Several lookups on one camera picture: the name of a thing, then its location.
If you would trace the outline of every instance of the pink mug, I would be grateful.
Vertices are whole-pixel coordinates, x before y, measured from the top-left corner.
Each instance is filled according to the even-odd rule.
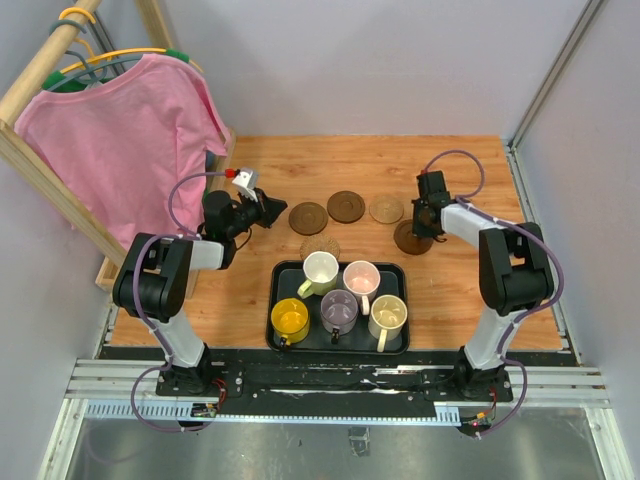
[[[363,315],[369,315],[371,302],[380,286],[380,272],[374,264],[358,260],[347,265],[342,277],[344,287],[353,294],[360,304]]]

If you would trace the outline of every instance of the pink t-shirt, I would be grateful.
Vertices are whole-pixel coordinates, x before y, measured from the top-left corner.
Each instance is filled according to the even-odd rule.
[[[75,93],[42,91],[16,132],[128,249],[138,232],[179,233],[168,213],[178,180],[204,172],[205,150],[230,140],[204,78],[182,60],[143,55],[110,82]],[[205,177],[174,196],[177,218],[202,223]]]

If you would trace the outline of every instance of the cable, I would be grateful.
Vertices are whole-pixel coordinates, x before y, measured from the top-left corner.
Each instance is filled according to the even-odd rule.
[[[472,424],[474,426],[477,426],[478,423],[480,421],[483,421],[483,419],[488,419],[489,414],[491,415],[491,420],[494,420],[496,418],[496,406],[498,404],[498,391],[495,389],[495,387],[489,387],[489,392],[491,394],[491,397],[493,398],[493,401],[491,402],[491,407],[489,407],[487,410],[484,410],[476,415],[474,415],[473,417],[460,417],[460,420],[462,421],[462,423],[466,423],[466,424]]]
[[[216,378],[213,381],[213,384],[217,385],[218,388],[220,389],[220,396],[218,398],[218,405],[217,405],[218,413],[220,413],[220,409],[222,408],[222,404],[227,399],[227,392],[229,391],[229,389],[227,388],[227,382],[225,382],[221,378]]]
[[[253,229],[251,227],[249,227],[249,236],[247,237],[247,239],[242,242],[242,245],[240,245],[236,251],[240,251],[242,250],[242,247],[244,247],[247,243],[249,243],[249,240],[251,240],[251,236],[253,235]]]
[[[151,247],[151,245],[153,245],[153,243],[155,243],[157,240],[161,240],[164,238],[172,238],[172,239],[180,239],[182,238],[179,235],[173,235],[173,234],[169,234],[169,235],[154,235],[153,237],[151,237],[149,240],[146,241],[146,243],[142,246],[142,249],[140,250],[140,254],[138,255],[138,258],[136,260],[136,265],[134,267],[133,270],[133,303],[136,307],[136,312],[138,313],[138,316],[140,317],[140,320],[142,320],[145,325],[147,325],[147,327],[149,327],[151,333],[153,333],[155,335],[155,337],[158,339],[158,342],[160,342],[160,345],[162,346],[162,348],[164,349],[164,351],[166,352],[166,358],[167,358],[167,363],[164,365],[161,365],[159,367],[151,367],[148,368],[147,370],[145,370],[144,372],[142,372],[140,374],[140,376],[138,378],[136,378],[136,381],[133,382],[133,387],[131,388],[131,397],[130,397],[130,401],[131,401],[131,409],[133,411],[133,414],[135,415],[135,417],[145,426],[151,428],[152,430],[155,430],[156,432],[163,432],[163,433],[183,433],[183,432],[198,432],[204,428],[206,428],[210,422],[206,422],[201,426],[198,427],[180,427],[180,428],[166,428],[166,427],[159,427],[158,425],[150,422],[149,420],[147,420],[146,418],[144,418],[141,414],[140,411],[138,410],[138,407],[136,406],[136,390],[138,389],[138,385],[140,385],[140,382],[142,381],[142,379],[144,377],[146,377],[147,375],[149,375],[152,372],[166,372],[168,370],[171,369],[171,367],[173,366],[173,348],[171,348],[171,345],[169,344],[169,342],[167,341],[167,339],[165,338],[165,336],[162,334],[162,332],[160,330],[158,330],[158,327],[156,325],[153,324],[153,322],[151,320],[149,320],[149,317],[147,317],[147,314],[145,313],[144,309],[142,308],[142,301],[140,300],[140,272],[142,271],[142,262],[144,261],[144,258],[147,254],[147,252],[149,251],[149,248]],[[197,240],[197,238],[186,238],[187,240]]]
[[[520,369],[522,370],[522,393],[520,394],[520,398],[518,398],[518,401],[516,402],[515,406],[511,409],[511,411],[502,420],[500,420],[498,423],[493,424],[490,428],[488,428],[484,432],[477,432],[476,435],[478,436],[478,438],[484,438],[485,436],[487,436],[487,435],[495,432],[499,428],[501,428],[516,413],[518,413],[518,411],[520,410],[520,407],[522,407],[522,404],[524,403],[524,399],[525,399],[525,397],[527,395],[528,378],[527,378],[526,368],[521,362],[518,362],[517,360],[510,360],[510,359],[505,357],[505,355],[502,352],[502,350],[504,349],[504,345],[507,342],[507,340],[509,339],[509,337],[511,336],[511,334],[513,333],[513,330],[515,329],[516,325],[521,323],[529,315],[532,315],[534,313],[537,313],[537,312],[540,312],[540,311],[545,310],[547,308],[550,308],[550,307],[552,307],[553,305],[555,305],[558,302],[558,300],[560,299],[560,296],[562,295],[562,292],[564,291],[564,271],[562,270],[562,266],[560,265],[560,261],[558,260],[558,257],[556,257],[556,255],[551,251],[551,249],[549,247],[547,247],[547,245],[542,240],[540,240],[537,236],[535,236],[533,233],[528,232],[527,230],[523,229],[522,227],[519,227],[518,225],[515,225],[515,224],[513,224],[511,222],[507,222],[506,220],[502,220],[500,218],[497,218],[497,217],[494,217],[492,215],[489,215],[488,213],[483,212],[482,210],[480,210],[478,208],[475,208],[474,206],[471,205],[469,199],[471,197],[474,197],[478,193],[480,193],[480,191],[484,188],[485,177],[486,177],[484,167],[482,166],[482,163],[480,162],[480,160],[478,160],[478,158],[475,155],[467,152],[466,150],[455,150],[455,149],[454,150],[447,150],[445,152],[440,153],[439,155],[436,155],[433,159],[431,159],[431,161],[429,163],[427,163],[426,167],[424,168],[424,170],[422,172],[426,173],[429,170],[429,168],[438,159],[444,157],[445,155],[449,155],[449,154],[453,154],[453,153],[457,153],[457,154],[460,154],[460,155],[465,155],[465,156],[471,158],[475,162],[475,164],[478,166],[478,170],[480,171],[480,184],[478,185],[478,188],[476,188],[471,193],[456,195],[455,196],[455,201],[459,205],[463,206],[464,208],[466,208],[470,212],[478,215],[479,217],[481,217],[481,218],[483,218],[485,220],[488,220],[490,222],[493,222],[496,225],[499,225],[501,227],[513,230],[513,231],[517,232],[518,234],[526,237],[529,241],[531,241],[534,244],[536,244],[549,257],[549,259],[551,260],[551,263],[553,263],[553,267],[554,267],[554,269],[556,271],[556,276],[558,277],[558,286],[556,288],[555,293],[549,299],[549,301],[547,301],[544,304],[538,305],[537,307],[534,307],[531,310],[526,310],[526,311],[522,312],[520,315],[518,315],[513,320],[513,322],[511,324],[509,324],[509,326],[505,330],[505,332],[502,335],[502,337],[500,337],[500,341],[498,342],[498,348],[496,349],[496,353],[500,356],[500,359],[506,365],[512,365],[512,366],[520,367]]]
[[[485,430],[484,432],[476,432],[476,436],[478,438],[484,438],[487,435],[497,431],[498,429],[502,428],[504,426],[505,423],[507,423],[509,420],[511,420],[511,418],[513,418],[513,416],[518,413],[518,411],[520,410],[520,407],[522,407],[522,404],[524,403],[524,399],[527,396],[527,388],[529,386],[529,381],[527,378],[527,369],[524,368],[524,365],[517,361],[517,360],[510,360],[506,357],[502,357],[502,361],[507,364],[507,365],[512,365],[514,367],[519,367],[520,370],[522,371],[522,393],[520,393],[520,398],[518,398],[518,401],[516,402],[515,406],[509,411],[509,413],[507,413],[507,415],[505,415],[505,417],[500,420],[497,423],[494,423],[493,425],[491,425],[491,427],[489,427],[487,430]]]
[[[178,220],[178,218],[176,217],[175,213],[173,212],[173,196],[176,194],[176,192],[178,191],[178,188],[180,188],[184,182],[186,182],[188,180],[191,180],[192,178],[197,178],[197,177],[227,177],[227,178],[233,178],[233,177],[230,177],[231,174],[233,174],[233,176],[235,176],[235,171],[231,170],[231,169],[227,169],[224,172],[200,172],[200,173],[194,173],[193,175],[187,175],[182,180],[180,180],[178,183],[176,183],[175,186],[171,189],[171,193],[169,193],[169,216],[171,217],[171,220],[173,220],[173,223],[175,223],[178,226],[178,228],[180,228],[185,233],[187,233],[187,234],[199,239],[200,235],[198,234],[198,232],[194,232],[193,230],[191,230],[187,226],[185,226],[182,223],[180,223],[180,220]]]
[[[478,184],[478,188],[476,188],[471,193],[459,195],[460,197],[464,197],[464,198],[475,197],[484,188],[485,171],[484,171],[484,167],[482,166],[482,163],[480,163],[480,160],[478,160],[478,157],[476,157],[473,153],[467,152],[466,150],[459,150],[459,149],[445,150],[444,152],[433,157],[431,161],[427,163],[427,166],[424,167],[424,170],[422,170],[422,173],[427,173],[427,171],[429,171],[429,168],[431,168],[431,166],[433,166],[433,164],[436,163],[442,157],[446,155],[452,155],[452,154],[465,155],[469,157],[471,160],[473,160],[473,162],[478,166],[478,170],[480,171],[480,183]]]
[[[159,427],[158,425],[155,425],[154,423],[146,420],[141,414],[140,411],[138,410],[138,407],[136,406],[136,402],[135,402],[135,397],[136,397],[136,391],[138,389],[138,385],[140,385],[140,382],[150,373],[152,372],[166,372],[168,370],[171,369],[171,367],[173,366],[173,356],[174,356],[174,352],[173,352],[173,348],[171,348],[171,345],[169,344],[169,342],[167,341],[167,339],[165,338],[165,336],[162,334],[162,332],[156,327],[156,325],[153,324],[153,322],[151,320],[149,320],[149,317],[147,317],[147,314],[145,313],[144,309],[142,308],[142,301],[140,300],[140,273],[142,272],[142,263],[144,262],[144,258],[147,255],[147,252],[149,251],[149,248],[151,248],[151,245],[153,245],[156,241],[158,240],[162,240],[164,238],[171,238],[171,239],[180,239],[180,238],[184,238],[185,240],[192,240],[192,241],[197,241],[200,240],[200,235],[198,235],[196,232],[193,232],[191,230],[189,230],[187,227],[185,227],[184,225],[182,225],[178,219],[176,218],[176,216],[173,213],[173,196],[175,195],[176,191],[178,190],[178,188],[187,180],[191,180],[192,178],[196,178],[196,177],[214,177],[214,176],[226,176],[227,178],[231,178],[231,176],[235,176],[235,171],[233,170],[226,170],[224,172],[202,172],[202,173],[195,173],[193,175],[188,175],[185,178],[183,178],[182,180],[180,180],[178,183],[176,183],[176,185],[173,187],[173,189],[171,190],[171,193],[169,194],[169,215],[171,216],[171,219],[176,223],[176,225],[178,225],[178,227],[180,227],[182,230],[184,230],[185,232],[191,234],[191,237],[183,237],[182,235],[175,235],[175,234],[166,234],[166,235],[154,235],[153,237],[149,238],[149,240],[146,241],[146,243],[142,246],[142,248],[140,249],[140,253],[138,254],[138,258],[136,259],[136,265],[134,267],[133,270],[133,303],[136,307],[136,312],[138,313],[138,316],[140,317],[140,320],[142,320],[144,322],[144,324],[149,327],[149,330],[152,334],[155,335],[155,337],[158,339],[158,342],[160,343],[160,345],[162,346],[162,348],[164,349],[164,351],[166,352],[166,357],[167,357],[167,363],[165,365],[162,365],[160,367],[151,367],[148,368],[147,370],[145,370],[144,372],[142,372],[142,374],[140,374],[140,376],[135,380],[135,382],[133,382],[133,387],[131,388],[131,409],[133,410],[133,414],[135,415],[135,417],[144,425],[146,425],[147,427],[157,431],[157,432],[164,432],[164,433],[182,433],[182,432],[197,432],[202,430],[203,428],[206,428],[208,426],[208,423],[200,426],[200,427],[181,427],[181,428],[164,428],[164,427]]]

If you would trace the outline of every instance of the purple mug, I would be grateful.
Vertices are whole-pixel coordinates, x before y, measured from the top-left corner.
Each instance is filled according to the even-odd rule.
[[[331,333],[331,343],[338,343],[340,335],[349,333],[358,318],[358,301],[346,290],[332,290],[320,303],[322,325]]]

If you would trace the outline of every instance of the black mounting plate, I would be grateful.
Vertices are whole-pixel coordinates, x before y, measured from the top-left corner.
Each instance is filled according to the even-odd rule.
[[[424,398],[437,401],[475,401],[493,402],[489,391],[489,385],[478,390],[460,390],[454,384],[452,369],[429,369],[422,371],[422,382],[425,387]],[[491,384],[498,394],[498,403],[507,403],[513,400],[513,391],[509,374],[503,371],[498,375],[498,380]]]
[[[237,363],[211,362],[213,378],[221,378],[227,384],[227,398],[237,398],[242,395],[245,381],[244,368]],[[219,389],[215,384],[202,393],[193,393],[176,382],[171,370],[160,372],[156,385],[156,395],[160,397],[211,397],[218,395]]]

